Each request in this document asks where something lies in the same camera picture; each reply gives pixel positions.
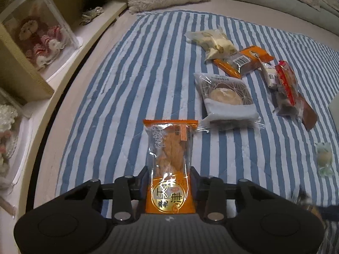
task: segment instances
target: transparent display box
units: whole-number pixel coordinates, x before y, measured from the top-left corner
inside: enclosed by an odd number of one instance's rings
[[[26,58],[44,76],[58,71],[82,45],[52,0],[14,0],[0,21]]]
[[[31,141],[30,115],[0,88],[0,190],[15,185]]]

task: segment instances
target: orange snack package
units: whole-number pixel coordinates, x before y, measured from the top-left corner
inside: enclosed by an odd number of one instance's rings
[[[195,213],[189,169],[197,120],[144,120],[149,135],[146,213]]]
[[[248,72],[260,68],[260,61],[269,63],[273,59],[274,57],[270,56],[264,49],[250,46],[236,52],[225,60],[215,59],[213,63],[229,76],[241,79]]]

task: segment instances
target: striped bedsheet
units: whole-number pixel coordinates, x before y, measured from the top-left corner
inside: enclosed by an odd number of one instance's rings
[[[259,71],[243,78],[265,129],[197,133],[192,165],[202,176],[247,178],[283,197],[299,184],[318,205],[339,204],[338,135],[328,104],[339,92],[339,53],[311,38],[204,12],[146,12],[109,52],[78,109],[61,162],[56,196],[91,178],[113,182],[146,163],[143,119],[201,119],[194,72],[224,74],[187,31],[221,26],[239,50],[257,45],[294,69],[300,92],[318,114],[314,129],[278,117]],[[317,174],[315,143],[330,142],[335,175]],[[110,216],[110,203],[103,215]],[[235,215],[230,205],[230,215]],[[338,223],[328,223],[323,253],[339,251]]]

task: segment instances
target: barcode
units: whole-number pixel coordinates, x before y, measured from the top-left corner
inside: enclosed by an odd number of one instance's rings
[[[242,55],[238,58],[235,58],[233,62],[236,63],[239,66],[239,68],[241,68],[243,65],[251,62],[251,60],[248,57]]]

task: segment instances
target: gold circular label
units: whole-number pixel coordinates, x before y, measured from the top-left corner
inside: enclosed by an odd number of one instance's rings
[[[173,180],[161,181],[152,190],[153,205],[164,213],[178,213],[185,200],[184,189]]]

